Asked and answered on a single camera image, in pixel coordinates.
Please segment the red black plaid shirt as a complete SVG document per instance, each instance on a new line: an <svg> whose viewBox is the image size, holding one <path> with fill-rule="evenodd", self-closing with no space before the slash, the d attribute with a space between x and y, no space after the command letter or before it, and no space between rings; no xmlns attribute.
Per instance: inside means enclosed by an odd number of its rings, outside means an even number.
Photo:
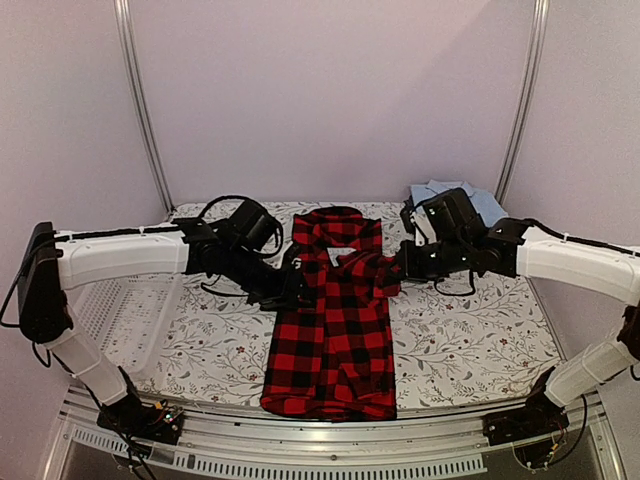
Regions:
<svg viewBox="0 0 640 480"><path fill-rule="evenodd" d="M395 419L389 300L401 282L380 220L319 208L294 217L292 239L315 304L277 315L261 407L331 422Z"/></svg>

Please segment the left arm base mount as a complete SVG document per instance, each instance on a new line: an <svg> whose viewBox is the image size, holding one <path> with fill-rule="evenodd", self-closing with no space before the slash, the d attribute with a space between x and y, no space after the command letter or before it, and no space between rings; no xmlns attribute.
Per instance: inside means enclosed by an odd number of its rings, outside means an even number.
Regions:
<svg viewBox="0 0 640 480"><path fill-rule="evenodd" d="M176 445L182 434L184 410L165 400L145 404L135 396L101 405L97 425L123 436Z"/></svg>

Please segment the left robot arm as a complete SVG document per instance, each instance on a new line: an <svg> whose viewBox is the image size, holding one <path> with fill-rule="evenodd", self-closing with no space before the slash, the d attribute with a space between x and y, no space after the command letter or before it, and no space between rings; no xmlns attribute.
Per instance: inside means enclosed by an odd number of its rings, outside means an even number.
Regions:
<svg viewBox="0 0 640 480"><path fill-rule="evenodd" d="M23 260L1 307L18 303L12 328L44 346L108 408L128 434L148 426L148 412L124 370L114 365L73 320L66 293L91 283L146 274L220 276L235 283L247 303L263 311L297 310L314 299L294 245L284 228L257 201L235 196L238 205L223 219L206 214L142 227L62 232L49 222L34 227Z"/></svg>

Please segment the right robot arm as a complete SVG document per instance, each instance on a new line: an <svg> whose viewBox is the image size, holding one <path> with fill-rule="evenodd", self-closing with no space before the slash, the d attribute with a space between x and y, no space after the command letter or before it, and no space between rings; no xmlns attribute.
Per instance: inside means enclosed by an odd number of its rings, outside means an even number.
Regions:
<svg viewBox="0 0 640 480"><path fill-rule="evenodd" d="M488 227L461 188L420 202L406 201L401 219L414 236L402 242L395 256L403 280L436 284L462 271L471 278L486 273L539 278L624 304L620 331L538 378L517 415L517 427L524 435L539 435L554 422L556 412L638 364L637 250L560 233L532 218L503 217Z"/></svg>

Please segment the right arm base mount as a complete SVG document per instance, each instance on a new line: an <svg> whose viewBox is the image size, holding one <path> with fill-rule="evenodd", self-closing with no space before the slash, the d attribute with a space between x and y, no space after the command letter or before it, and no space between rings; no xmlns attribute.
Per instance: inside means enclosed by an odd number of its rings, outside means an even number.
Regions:
<svg viewBox="0 0 640 480"><path fill-rule="evenodd" d="M482 426L483 435L491 446L558 433L558 440L548 437L544 441L515 448L516 460L525 468L537 470L548 467L554 460L569 420L564 408L549 400L545 388L538 386L522 407L489 413L482 417Z"/></svg>

